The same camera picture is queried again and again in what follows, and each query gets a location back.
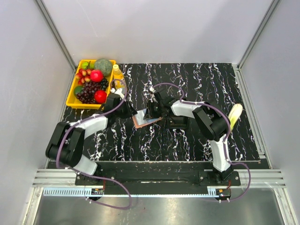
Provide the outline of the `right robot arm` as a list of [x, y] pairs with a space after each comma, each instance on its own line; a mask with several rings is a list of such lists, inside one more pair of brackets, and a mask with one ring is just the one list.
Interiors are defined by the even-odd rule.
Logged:
[[169, 96], [165, 90], [152, 90], [144, 120], [165, 117], [168, 129], [186, 129], [194, 119], [213, 154], [213, 180], [222, 186], [230, 180], [233, 168], [228, 159], [227, 135], [230, 121], [215, 102], [190, 102]]

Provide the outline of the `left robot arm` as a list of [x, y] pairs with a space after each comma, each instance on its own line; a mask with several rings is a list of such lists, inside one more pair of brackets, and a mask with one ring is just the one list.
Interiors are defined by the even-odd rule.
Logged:
[[97, 185], [102, 179], [101, 166], [83, 155], [84, 141], [98, 131], [105, 130], [115, 123], [117, 118], [131, 118], [137, 111], [120, 94], [109, 94], [104, 106], [92, 116], [78, 122], [59, 122], [45, 150], [49, 159], [58, 165], [64, 164], [85, 175], [91, 185]]

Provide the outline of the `black card box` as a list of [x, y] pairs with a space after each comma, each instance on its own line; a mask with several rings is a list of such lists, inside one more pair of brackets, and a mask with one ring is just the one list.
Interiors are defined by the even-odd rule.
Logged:
[[166, 117], [166, 127], [168, 129], [187, 129], [188, 125], [188, 117], [176, 115], [169, 115]]

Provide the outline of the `pink leather card holder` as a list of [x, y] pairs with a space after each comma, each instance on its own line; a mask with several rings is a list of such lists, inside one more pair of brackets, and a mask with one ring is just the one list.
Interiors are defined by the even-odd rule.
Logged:
[[160, 121], [162, 118], [145, 119], [147, 109], [137, 111], [137, 114], [132, 117], [135, 128], [142, 128], [144, 126]]

